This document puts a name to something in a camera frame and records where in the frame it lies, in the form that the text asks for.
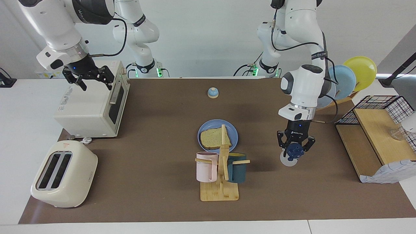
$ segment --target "cream toaster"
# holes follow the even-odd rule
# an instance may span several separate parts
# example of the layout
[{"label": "cream toaster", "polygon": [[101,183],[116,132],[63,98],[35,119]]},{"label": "cream toaster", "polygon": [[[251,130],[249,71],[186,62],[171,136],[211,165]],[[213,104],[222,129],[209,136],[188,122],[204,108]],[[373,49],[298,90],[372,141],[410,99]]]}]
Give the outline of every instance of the cream toaster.
[{"label": "cream toaster", "polygon": [[51,147],[30,190],[55,207],[77,207],[87,197],[98,158],[79,141],[65,140]]}]

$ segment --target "cable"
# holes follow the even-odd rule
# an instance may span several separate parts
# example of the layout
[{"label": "cable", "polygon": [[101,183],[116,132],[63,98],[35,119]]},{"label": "cable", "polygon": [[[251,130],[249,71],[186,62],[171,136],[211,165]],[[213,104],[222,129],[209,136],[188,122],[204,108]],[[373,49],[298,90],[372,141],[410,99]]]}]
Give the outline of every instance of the cable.
[{"label": "cable", "polygon": [[399,76],[399,77],[396,77],[395,79],[397,79],[397,78],[400,78],[400,77],[403,77],[403,76],[405,76],[405,75],[408,75],[409,73],[411,73],[414,69],[416,68],[416,66],[414,66],[410,71],[408,71],[406,74],[404,74],[404,75],[402,75],[402,76]]},{"label": "cable", "polygon": [[169,71],[166,68],[161,68],[161,71],[167,71],[168,72],[168,76],[171,77],[171,75],[169,74]]},{"label": "cable", "polygon": [[248,76],[248,74],[250,74],[250,72],[252,72],[253,70],[247,70],[247,71],[245,71],[245,72],[243,72],[243,74],[241,75],[241,76],[244,76],[244,74],[247,72],[247,74],[245,75],[245,76]]},{"label": "cable", "polygon": [[331,120],[330,122],[324,122],[324,121],[319,121],[319,120],[312,120],[312,122],[315,122],[315,123],[321,123],[321,124],[330,124],[330,123],[335,122],[335,120],[337,119],[337,116],[338,116],[338,103],[337,103],[337,101],[336,101],[333,97],[331,97],[331,96],[329,96],[329,95],[324,94],[324,96],[329,97],[329,98],[330,98],[330,99],[332,99],[332,101],[334,102],[334,104],[335,104],[335,108],[337,109],[337,112],[335,113],[335,117],[334,117],[334,119],[333,119],[333,120]]},{"label": "cable", "polygon": [[3,68],[1,68],[0,67],[0,69],[2,70],[2,71],[4,71],[4,73],[6,73],[8,76],[9,76],[9,78],[11,79],[12,77],[9,75],[9,73],[7,73]]},{"label": "cable", "polygon": [[257,61],[259,60],[259,58],[263,55],[263,52],[260,53],[260,55],[257,57],[257,59],[254,61],[254,64],[257,63]]},{"label": "cable", "polygon": [[[275,15],[274,15],[274,17],[273,17],[273,22],[276,22],[276,15],[277,15],[277,9],[276,9],[276,11],[275,11]],[[299,46],[303,46],[303,45],[317,45],[317,46],[319,46],[322,50],[323,50],[323,48],[318,44],[318,43],[316,43],[316,42],[305,42],[305,43],[302,43],[302,44],[299,44],[299,45],[295,45],[295,46],[293,46],[293,47],[290,47],[290,48],[286,48],[286,49],[277,49],[276,48],[276,46],[275,46],[275,44],[274,44],[274,42],[273,42],[273,33],[274,33],[274,31],[275,31],[275,29],[274,29],[274,26],[272,27],[272,36],[271,36],[271,41],[272,41],[272,46],[273,46],[273,48],[275,49],[275,50],[277,50],[277,51],[286,51],[286,50],[291,50],[291,49],[294,49],[294,48],[296,48],[296,47],[299,47]]]},{"label": "cable", "polygon": [[127,20],[126,18],[124,18],[123,16],[119,15],[117,12],[114,12],[116,15],[118,15],[120,18],[122,18],[123,20]]},{"label": "cable", "polygon": [[127,78],[130,78],[129,74],[130,74],[130,72],[131,72],[131,71],[136,71],[136,69],[130,69],[130,70],[127,72]]},{"label": "cable", "polygon": [[329,82],[332,82],[332,83],[334,83],[334,84],[336,84],[336,85],[339,85],[339,83],[337,83],[337,82],[335,82],[335,81],[333,81],[333,80],[330,80],[330,79],[327,79],[327,78],[324,78],[324,80],[329,81]]},{"label": "cable", "polygon": [[132,62],[132,63],[130,63],[129,65],[127,65],[126,70],[127,70],[130,66],[132,66],[133,64],[134,64],[134,62]]},{"label": "cable", "polygon": [[325,59],[326,60],[328,60],[328,61],[330,61],[331,63],[332,63],[332,70],[334,71],[334,80],[337,82],[336,84],[338,85],[339,84],[339,82],[338,82],[338,80],[337,80],[337,76],[335,75],[335,64],[334,64],[334,61],[332,61],[330,58],[328,58],[328,57],[325,57]]},{"label": "cable", "polygon": [[243,68],[243,67],[249,67],[249,66],[250,66],[249,64],[244,64],[243,66],[239,67],[239,68],[235,71],[235,73],[234,73],[234,75],[233,75],[233,76],[235,76],[235,75],[237,74],[237,72],[238,72],[239,70],[241,70],[241,68]]},{"label": "cable", "polygon": [[123,42],[123,46],[121,47],[121,49],[117,52],[117,53],[115,53],[115,54],[112,54],[112,55],[106,55],[106,54],[96,54],[96,55],[90,55],[90,57],[112,57],[112,56],[117,56],[117,55],[119,55],[123,50],[124,50],[124,47],[126,46],[126,41],[127,41],[127,23],[126,23],[126,21],[124,21],[123,19],[118,19],[118,18],[112,18],[112,20],[117,20],[117,21],[122,21],[123,23],[124,23],[124,26],[125,26],[125,33],[124,33],[124,42]]}]

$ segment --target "wire basket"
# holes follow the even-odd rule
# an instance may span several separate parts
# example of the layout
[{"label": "wire basket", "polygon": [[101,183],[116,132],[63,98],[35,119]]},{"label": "wire basket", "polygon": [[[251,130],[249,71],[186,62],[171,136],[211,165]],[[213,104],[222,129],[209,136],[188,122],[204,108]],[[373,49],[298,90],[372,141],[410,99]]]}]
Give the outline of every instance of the wire basket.
[{"label": "wire basket", "polygon": [[[335,124],[360,125],[354,109],[384,109],[396,124],[414,112],[414,109],[403,96],[366,96]],[[406,138],[406,141],[412,147],[413,151],[416,152],[416,134],[410,134]]]}]

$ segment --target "plate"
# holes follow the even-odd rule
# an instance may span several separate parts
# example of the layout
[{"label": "plate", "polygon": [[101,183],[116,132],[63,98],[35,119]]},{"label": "plate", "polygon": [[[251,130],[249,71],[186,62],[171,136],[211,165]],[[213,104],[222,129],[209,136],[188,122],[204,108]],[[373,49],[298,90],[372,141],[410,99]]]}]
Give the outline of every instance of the plate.
[{"label": "plate", "polygon": [[[355,88],[356,79],[354,72],[347,66],[344,65],[336,65],[335,66],[335,74],[337,75],[338,83],[335,85],[337,88],[335,100],[340,100],[348,97]],[[334,79],[334,70],[329,68],[329,76],[333,81]]]},{"label": "plate", "polygon": [[225,129],[227,130],[228,138],[230,138],[231,146],[230,151],[232,151],[238,143],[238,133],[235,127],[230,123],[222,119],[212,119],[207,122],[205,122],[198,130],[198,143],[201,146],[201,148],[208,152],[215,152],[220,153],[220,149],[205,149],[201,144],[201,132],[212,129],[212,128],[220,128],[221,125],[225,125]]},{"label": "plate", "polygon": [[344,62],[344,65],[351,68],[355,74],[357,85],[354,91],[360,91],[370,86],[376,79],[377,66],[369,58],[356,56]]}]

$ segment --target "brown mat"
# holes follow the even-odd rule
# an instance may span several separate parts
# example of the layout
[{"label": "brown mat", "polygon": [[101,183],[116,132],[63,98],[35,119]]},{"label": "brown mat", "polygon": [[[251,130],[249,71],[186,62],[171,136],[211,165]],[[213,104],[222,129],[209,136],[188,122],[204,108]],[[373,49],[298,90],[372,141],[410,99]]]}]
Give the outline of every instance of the brown mat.
[{"label": "brown mat", "polygon": [[[210,99],[207,90],[220,96]],[[99,163],[81,207],[55,208],[30,198],[21,224],[416,217],[399,183],[362,184],[333,124],[312,123],[313,148],[295,167],[280,163],[278,110],[290,97],[280,80],[132,80],[119,136],[88,147]],[[346,113],[352,102],[340,106]],[[318,112],[329,120],[334,108]],[[201,202],[195,178],[197,130],[225,119],[246,153],[247,180],[236,202]]]}]

